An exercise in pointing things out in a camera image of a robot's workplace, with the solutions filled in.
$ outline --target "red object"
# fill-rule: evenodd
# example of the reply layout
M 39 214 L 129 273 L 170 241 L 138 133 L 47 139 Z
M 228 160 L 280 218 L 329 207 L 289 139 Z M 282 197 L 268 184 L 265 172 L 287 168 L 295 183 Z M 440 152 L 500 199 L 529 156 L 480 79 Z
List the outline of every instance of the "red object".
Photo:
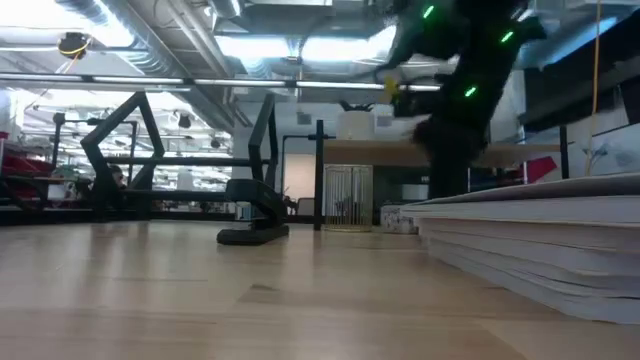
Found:
M 53 165 L 48 162 L 27 159 L 26 157 L 5 153 L 2 162 L 2 175 L 16 175 L 25 177 L 49 177 L 53 171 Z M 36 197 L 33 187 L 26 184 L 10 184 L 11 189 L 20 198 Z
M 545 175 L 557 169 L 558 165 L 551 156 L 527 162 L 527 175 L 529 184 L 542 179 Z

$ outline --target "black pole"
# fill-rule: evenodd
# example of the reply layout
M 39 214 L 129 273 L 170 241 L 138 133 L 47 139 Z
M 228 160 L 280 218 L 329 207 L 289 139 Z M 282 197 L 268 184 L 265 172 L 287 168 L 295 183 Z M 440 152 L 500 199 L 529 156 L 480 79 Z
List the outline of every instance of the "black pole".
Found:
M 64 114 L 56 113 L 53 115 L 53 122 L 56 124 L 56 132 L 53 135 L 53 153 L 51 154 L 51 164 L 55 169 L 58 167 L 58 152 L 60 151 L 60 131 L 62 130 L 62 125 L 64 125 L 65 118 Z
M 569 141 L 567 136 L 567 127 L 560 126 L 560 170 L 562 171 L 562 179 L 569 178 Z
M 316 121 L 316 181 L 313 201 L 313 230 L 322 229 L 322 202 L 324 194 L 324 120 Z
M 129 157 L 134 158 L 136 154 L 136 142 L 138 142 L 138 123 L 131 124 L 131 151 L 129 152 Z M 131 185 L 131 180 L 133 179 L 133 164 L 129 164 L 129 177 L 127 178 L 127 185 Z
M 284 135 L 282 137 L 282 155 L 280 156 L 280 194 L 282 195 L 283 199 L 284 199 L 284 161 L 285 161 L 284 154 L 286 153 L 286 150 L 287 150 L 287 139 L 289 139 L 290 137 L 291 135 Z

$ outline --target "light wood floorboard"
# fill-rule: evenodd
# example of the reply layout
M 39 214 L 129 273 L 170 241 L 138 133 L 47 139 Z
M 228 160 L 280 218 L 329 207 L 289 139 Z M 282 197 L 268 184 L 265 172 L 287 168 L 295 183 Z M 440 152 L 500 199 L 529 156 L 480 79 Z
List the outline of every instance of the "light wood floorboard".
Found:
M 564 316 L 417 237 L 223 247 L 225 224 L 0 229 L 1 359 L 637 359 L 640 327 Z

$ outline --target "yellow cable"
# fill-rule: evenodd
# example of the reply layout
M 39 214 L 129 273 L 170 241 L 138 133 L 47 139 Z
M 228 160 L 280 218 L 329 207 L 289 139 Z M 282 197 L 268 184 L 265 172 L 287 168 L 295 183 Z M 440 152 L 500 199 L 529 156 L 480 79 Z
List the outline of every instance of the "yellow cable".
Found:
M 63 74 L 66 74 L 69 72 L 69 70 L 71 70 L 71 68 L 73 67 L 73 65 L 76 64 L 76 62 L 78 62 L 78 58 L 80 57 L 80 52 L 76 53 L 76 56 L 73 58 L 73 60 L 71 60 L 71 62 L 69 62 L 69 65 L 64 69 L 64 71 L 62 72 Z
M 593 160 L 593 135 L 596 132 L 596 119 L 598 114 L 598 80 L 600 77 L 600 19 L 602 18 L 602 0 L 598 0 L 596 16 L 596 51 L 593 68 L 593 107 L 591 109 L 591 128 L 589 130 L 589 142 L 587 146 L 587 161 L 585 164 L 586 176 L 591 175 L 591 162 Z
M 86 48 L 88 48 L 88 47 L 89 47 L 89 44 L 91 44 L 91 40 L 92 40 L 92 38 L 89 38 L 89 39 L 87 40 L 87 43 L 86 43 L 86 44 L 82 45 L 81 47 L 79 47 L 79 48 L 77 48 L 77 49 L 75 49 L 75 50 L 71 50 L 71 51 L 62 51 L 62 50 L 60 50 L 60 48 L 58 48 L 58 51 L 60 52 L 60 54 L 63 54 L 63 55 L 75 55 L 75 54 L 79 54 L 79 53 L 81 53 L 83 50 L 85 50 Z

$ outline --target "metal cage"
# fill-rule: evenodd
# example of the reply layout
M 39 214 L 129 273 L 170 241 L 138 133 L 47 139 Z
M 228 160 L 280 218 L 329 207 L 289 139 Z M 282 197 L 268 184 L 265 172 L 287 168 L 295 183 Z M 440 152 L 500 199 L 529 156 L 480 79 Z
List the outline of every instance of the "metal cage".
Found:
M 373 167 L 325 167 L 325 229 L 371 231 L 373 221 Z

